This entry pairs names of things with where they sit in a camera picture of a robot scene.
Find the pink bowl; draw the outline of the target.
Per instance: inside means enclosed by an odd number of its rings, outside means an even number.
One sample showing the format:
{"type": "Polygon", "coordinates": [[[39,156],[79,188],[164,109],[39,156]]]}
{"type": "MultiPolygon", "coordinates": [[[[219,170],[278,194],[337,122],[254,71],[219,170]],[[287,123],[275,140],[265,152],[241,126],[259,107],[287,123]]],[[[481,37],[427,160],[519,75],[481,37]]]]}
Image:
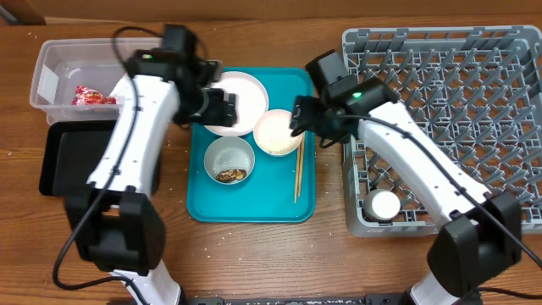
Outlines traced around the pink bowl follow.
{"type": "Polygon", "coordinates": [[[291,112],[283,109],[269,110],[257,121],[253,137],[257,146],[266,154],[282,157],[294,152],[304,135],[292,136],[291,112]]]}

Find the small white cup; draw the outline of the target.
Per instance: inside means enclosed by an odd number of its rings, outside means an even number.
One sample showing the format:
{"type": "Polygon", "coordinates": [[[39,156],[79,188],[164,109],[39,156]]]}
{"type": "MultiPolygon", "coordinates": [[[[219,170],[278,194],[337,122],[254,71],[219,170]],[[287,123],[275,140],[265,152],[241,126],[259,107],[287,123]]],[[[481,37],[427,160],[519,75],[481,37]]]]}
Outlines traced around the small white cup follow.
{"type": "Polygon", "coordinates": [[[399,197],[392,191],[375,189],[365,196],[363,209],[369,219],[388,222],[400,212],[401,202],[399,197]]]}

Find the white tissue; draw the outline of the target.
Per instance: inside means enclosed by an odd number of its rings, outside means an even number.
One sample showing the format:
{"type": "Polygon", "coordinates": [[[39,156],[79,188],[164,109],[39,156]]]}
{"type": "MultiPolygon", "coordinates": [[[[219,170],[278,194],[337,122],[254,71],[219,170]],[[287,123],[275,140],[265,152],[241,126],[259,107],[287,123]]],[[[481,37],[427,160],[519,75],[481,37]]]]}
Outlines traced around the white tissue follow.
{"type": "Polygon", "coordinates": [[[122,105],[124,103],[124,98],[128,93],[131,93],[130,82],[127,77],[123,77],[115,85],[109,96],[115,99],[117,105],[122,105]]]}

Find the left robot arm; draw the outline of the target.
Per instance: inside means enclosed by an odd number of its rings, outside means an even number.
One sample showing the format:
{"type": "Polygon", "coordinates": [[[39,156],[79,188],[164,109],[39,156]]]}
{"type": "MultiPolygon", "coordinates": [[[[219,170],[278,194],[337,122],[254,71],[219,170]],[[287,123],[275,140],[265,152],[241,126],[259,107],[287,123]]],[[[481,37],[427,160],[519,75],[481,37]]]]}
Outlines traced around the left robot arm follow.
{"type": "Polygon", "coordinates": [[[160,45],[120,58],[128,86],[113,133],[84,186],[64,195],[71,235],[53,265],[59,271],[69,247],[118,281],[139,304],[183,304],[182,287],[165,263],[166,229],[151,202],[152,183],[170,124],[231,127],[236,97],[215,87],[223,68],[183,25],[167,24],[160,45]]]}

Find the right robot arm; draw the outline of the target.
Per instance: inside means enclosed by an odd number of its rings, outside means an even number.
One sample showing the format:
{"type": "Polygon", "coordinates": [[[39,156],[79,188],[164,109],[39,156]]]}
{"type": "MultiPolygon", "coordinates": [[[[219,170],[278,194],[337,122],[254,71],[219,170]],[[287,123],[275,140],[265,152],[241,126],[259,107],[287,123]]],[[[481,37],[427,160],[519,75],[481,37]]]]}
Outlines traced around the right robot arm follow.
{"type": "Polygon", "coordinates": [[[493,194],[459,169],[417,126],[381,79],[359,81],[329,50],[305,67],[316,97],[298,96],[292,134],[311,131],[320,146],[355,138],[373,149],[423,200],[439,233],[429,249],[429,273],[395,297],[394,304],[478,304],[484,282],[527,254],[522,215],[510,192],[493,194]]]}

